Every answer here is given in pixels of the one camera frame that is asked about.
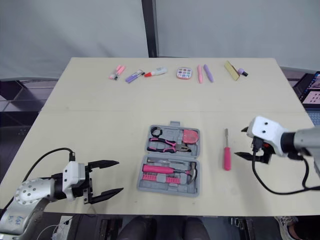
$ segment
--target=gray tool case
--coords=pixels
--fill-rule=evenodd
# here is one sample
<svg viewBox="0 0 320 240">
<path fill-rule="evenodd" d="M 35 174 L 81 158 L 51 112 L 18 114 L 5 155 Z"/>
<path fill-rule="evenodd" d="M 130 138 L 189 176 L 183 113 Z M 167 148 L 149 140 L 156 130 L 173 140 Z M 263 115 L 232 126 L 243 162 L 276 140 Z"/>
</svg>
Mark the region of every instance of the gray tool case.
<svg viewBox="0 0 320 240">
<path fill-rule="evenodd" d="M 180 122 L 178 121 L 171 121 L 169 126 L 152 125 L 148 131 L 148 138 L 145 145 L 146 151 L 148 147 L 156 149 L 165 149 L 171 147 L 163 142 L 149 141 L 150 138 L 154 138 L 151 134 L 151 129 L 154 127 L 159 127 L 162 130 L 162 135 L 160 135 L 158 138 L 175 141 L 178 145 L 183 143 L 184 130 L 196 131 L 199 138 L 196 143 L 187 144 L 187 147 L 191 149 L 191 152 L 176 151 L 175 153 L 170 153 L 148 151 L 148 154 L 143 157 L 140 167 L 140 173 L 137 181 L 138 190 L 187 197 L 197 197 L 200 190 L 201 176 L 200 164 L 197 160 L 197 157 L 200 153 L 200 131 L 195 128 L 181 127 Z M 191 177 L 186 173 L 175 172 L 172 174 L 163 174 L 143 172 L 143 167 L 145 164 L 187 171 L 190 170 L 192 162 L 196 164 L 196 177 L 190 184 L 188 184 L 188 180 L 190 180 Z M 180 184 L 171 183 L 176 181 L 177 178 L 179 179 L 178 181 L 180 181 Z"/>
</svg>

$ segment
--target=sneaker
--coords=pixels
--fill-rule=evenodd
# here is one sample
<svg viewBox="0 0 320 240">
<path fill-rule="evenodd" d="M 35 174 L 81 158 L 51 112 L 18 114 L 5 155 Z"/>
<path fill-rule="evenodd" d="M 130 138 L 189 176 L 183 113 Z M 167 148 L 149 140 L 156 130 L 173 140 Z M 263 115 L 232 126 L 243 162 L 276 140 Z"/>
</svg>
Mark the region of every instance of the sneaker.
<svg viewBox="0 0 320 240">
<path fill-rule="evenodd" d="M 274 218 L 279 224 L 282 240 L 296 240 L 290 235 L 288 227 L 298 222 L 298 218 L 295 216 L 275 216 Z"/>
</svg>

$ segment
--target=screwdriver handle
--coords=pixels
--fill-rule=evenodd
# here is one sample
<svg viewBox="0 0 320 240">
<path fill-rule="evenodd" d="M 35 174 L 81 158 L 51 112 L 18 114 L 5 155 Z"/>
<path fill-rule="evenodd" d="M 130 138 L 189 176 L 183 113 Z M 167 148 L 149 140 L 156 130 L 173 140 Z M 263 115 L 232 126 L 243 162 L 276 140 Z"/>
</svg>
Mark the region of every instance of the screwdriver handle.
<svg viewBox="0 0 320 240">
<path fill-rule="evenodd" d="M 230 153 L 230 147 L 224 148 L 224 169 L 226 171 L 231 170 L 231 153 Z"/>
<path fill-rule="evenodd" d="M 174 169 L 166 166 L 152 166 L 152 165 L 143 165 L 142 171 L 145 173 L 156 173 L 156 174 L 173 174 Z"/>
</svg>

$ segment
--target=pink marker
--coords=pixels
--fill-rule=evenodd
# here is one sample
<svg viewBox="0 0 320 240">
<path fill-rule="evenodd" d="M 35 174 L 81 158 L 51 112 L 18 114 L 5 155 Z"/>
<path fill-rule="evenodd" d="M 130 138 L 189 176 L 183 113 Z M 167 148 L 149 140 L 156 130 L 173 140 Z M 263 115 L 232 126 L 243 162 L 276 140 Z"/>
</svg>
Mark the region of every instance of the pink marker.
<svg viewBox="0 0 320 240">
<path fill-rule="evenodd" d="M 119 68 L 119 70 L 115 73 L 115 77 L 114 77 L 114 80 L 117 80 L 118 77 L 120 76 L 120 74 L 122 74 L 122 72 L 125 70 L 126 66 L 121 66 Z"/>
<path fill-rule="evenodd" d="M 196 68 L 198 70 L 198 80 L 199 83 L 202 84 L 203 83 L 203 76 L 202 76 L 202 68 L 200 65 L 198 65 L 198 67 Z"/>
<path fill-rule="evenodd" d="M 109 79 L 115 79 L 117 72 L 119 71 L 119 69 L 121 68 L 121 65 L 118 65 L 115 70 L 111 73 L 111 75 L 109 76 Z"/>
</svg>

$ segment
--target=purple highlighter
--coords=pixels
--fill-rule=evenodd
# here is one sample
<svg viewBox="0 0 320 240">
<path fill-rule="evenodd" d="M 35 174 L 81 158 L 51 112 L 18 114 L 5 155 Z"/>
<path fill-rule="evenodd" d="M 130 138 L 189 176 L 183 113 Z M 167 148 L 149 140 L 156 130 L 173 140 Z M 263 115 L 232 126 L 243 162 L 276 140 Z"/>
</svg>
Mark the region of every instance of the purple highlighter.
<svg viewBox="0 0 320 240">
<path fill-rule="evenodd" d="M 213 83 L 213 82 L 214 82 L 214 77 L 212 76 L 212 74 L 211 74 L 211 72 L 210 72 L 207 64 L 205 64 L 205 65 L 203 66 L 203 69 L 204 69 L 204 71 L 205 71 L 206 76 L 207 76 L 208 79 L 210 80 L 210 82 Z"/>
<path fill-rule="evenodd" d="M 139 76 L 144 75 L 144 71 L 142 70 L 138 70 L 137 72 L 135 72 L 134 74 L 128 76 L 125 81 L 129 84 L 131 83 L 133 80 L 136 80 Z"/>
</svg>

